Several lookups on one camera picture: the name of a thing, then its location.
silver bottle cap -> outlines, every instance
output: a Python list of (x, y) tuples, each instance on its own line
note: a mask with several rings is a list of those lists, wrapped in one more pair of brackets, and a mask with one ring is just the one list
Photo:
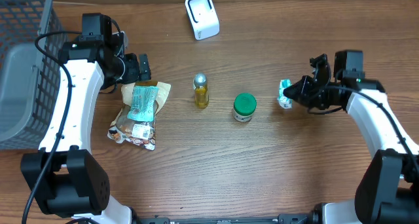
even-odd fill
[(207, 84), (207, 77), (203, 73), (198, 73), (194, 78), (194, 89), (204, 87)]

green jar lid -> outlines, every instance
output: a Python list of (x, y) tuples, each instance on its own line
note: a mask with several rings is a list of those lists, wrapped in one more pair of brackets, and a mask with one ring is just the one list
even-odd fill
[(256, 110), (256, 99), (250, 93), (239, 94), (234, 101), (234, 110), (241, 116), (249, 116)]

wooden tabletop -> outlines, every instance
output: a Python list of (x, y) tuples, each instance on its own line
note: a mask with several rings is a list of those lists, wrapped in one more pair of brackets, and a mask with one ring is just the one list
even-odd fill
[[(147, 53), (154, 80), (172, 91), (156, 118), (156, 150), (107, 138), (120, 91), (100, 95), (92, 152), (111, 194), (141, 217), (248, 217), (308, 212), (318, 202), (353, 198), (371, 156), (345, 113), (308, 115), (278, 106), (278, 83), (310, 74), (309, 58), (363, 50), (368, 78), (379, 79), (390, 105), (419, 141), (419, 1), (304, 1), (215, 4), (220, 34), (195, 41), (184, 4), (55, 6), (67, 30), (81, 15), (114, 18), (129, 52)], [(192, 79), (203, 71), (209, 106), (194, 106)], [(231, 115), (234, 98), (257, 99), (249, 123)], [(0, 223), (19, 223), (29, 188), (20, 173), (27, 151), (0, 152)], [(36, 202), (29, 223), (64, 223)]]

barcode label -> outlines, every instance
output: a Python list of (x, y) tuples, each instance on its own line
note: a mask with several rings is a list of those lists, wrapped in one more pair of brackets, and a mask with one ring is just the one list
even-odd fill
[(148, 140), (150, 137), (150, 131), (151, 131), (150, 126), (135, 124), (132, 127), (132, 136), (135, 138)]

plastic basket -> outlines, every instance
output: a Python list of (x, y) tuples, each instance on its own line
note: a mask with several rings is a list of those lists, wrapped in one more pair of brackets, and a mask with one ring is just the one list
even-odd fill
[[(0, 0), (0, 149), (36, 149), (54, 111), (58, 64), (33, 44), (40, 33), (62, 29), (52, 0)], [(39, 44), (57, 56), (67, 35)]]

